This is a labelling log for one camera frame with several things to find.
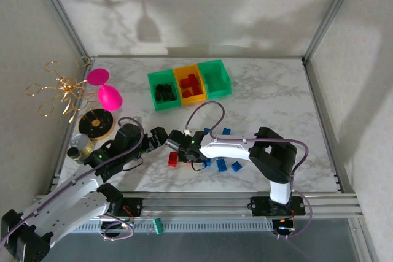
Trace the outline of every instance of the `blue block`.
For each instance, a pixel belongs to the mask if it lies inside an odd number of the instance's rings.
[[[217,160],[217,167],[219,168],[219,172],[225,172],[227,170],[227,165],[225,164],[224,159]]]
[[[210,167],[210,165],[211,165],[211,159],[204,160],[203,162],[204,162],[204,164],[205,164],[207,167]]]
[[[231,129],[224,128],[224,130],[222,131],[222,135],[231,135]]]
[[[231,165],[231,167],[232,167],[232,169],[233,169],[235,172],[238,172],[238,171],[242,168],[242,165],[240,165],[239,162],[234,162],[234,163]]]

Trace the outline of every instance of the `white table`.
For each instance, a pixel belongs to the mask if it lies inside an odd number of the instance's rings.
[[[103,67],[111,73],[108,84],[116,86],[123,96],[123,106],[114,112],[122,116],[141,117],[145,133],[162,126],[169,134],[172,129],[183,130],[185,122],[199,104],[154,111],[147,74],[200,63],[206,58],[97,58],[94,68]],[[337,186],[319,127],[317,113],[306,81],[302,62],[298,59],[222,59],[232,80],[232,95],[218,99],[227,112],[221,125],[232,134],[255,133],[266,126],[286,138],[298,139],[309,146],[309,157],[295,175],[294,187],[300,191],[336,192]],[[220,117],[215,105],[202,108],[189,128],[210,128]],[[112,134],[99,141],[115,136]],[[303,156],[298,148],[297,159]],[[228,171],[219,173],[212,164],[200,172],[189,164],[168,167],[170,153],[162,147],[143,156],[144,164],[130,172],[121,172],[109,182],[121,191],[198,191],[248,192],[269,191],[269,181],[250,161],[239,161],[243,168],[235,173],[227,159]],[[60,183],[67,179],[78,165],[66,157]]]

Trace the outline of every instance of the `metal can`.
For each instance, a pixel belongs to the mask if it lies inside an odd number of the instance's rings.
[[[80,153],[86,158],[94,150],[94,145],[86,134],[77,134],[71,138],[71,147],[76,147]]]

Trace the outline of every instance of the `gold wire sculpture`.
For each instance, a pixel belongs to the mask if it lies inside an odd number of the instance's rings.
[[[44,66],[45,71],[53,72],[57,75],[56,80],[58,81],[57,86],[49,87],[42,86],[39,83],[33,83],[28,88],[26,88],[26,94],[28,96],[35,96],[41,92],[43,89],[56,89],[59,94],[53,97],[50,102],[44,102],[38,108],[38,113],[42,116],[48,117],[55,110],[55,101],[56,99],[62,97],[61,102],[66,102],[67,105],[63,111],[63,115],[73,112],[71,118],[68,122],[72,122],[78,111],[84,110],[90,102],[98,102],[98,100],[91,100],[97,94],[97,92],[84,92],[85,85],[84,83],[87,80],[83,80],[78,82],[75,78],[77,74],[77,70],[82,67],[87,67],[90,64],[90,58],[88,56],[81,56],[75,60],[76,68],[74,69],[74,73],[72,77],[66,77],[64,75],[60,75],[57,71],[60,68],[60,63],[57,61],[50,61]],[[49,104],[52,105],[52,108],[48,112],[43,112],[42,110],[47,107]]]

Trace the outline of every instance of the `green connector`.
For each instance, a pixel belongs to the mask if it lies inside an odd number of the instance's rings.
[[[164,232],[164,226],[161,223],[161,219],[154,219],[153,220],[154,229],[157,234],[161,234]]]

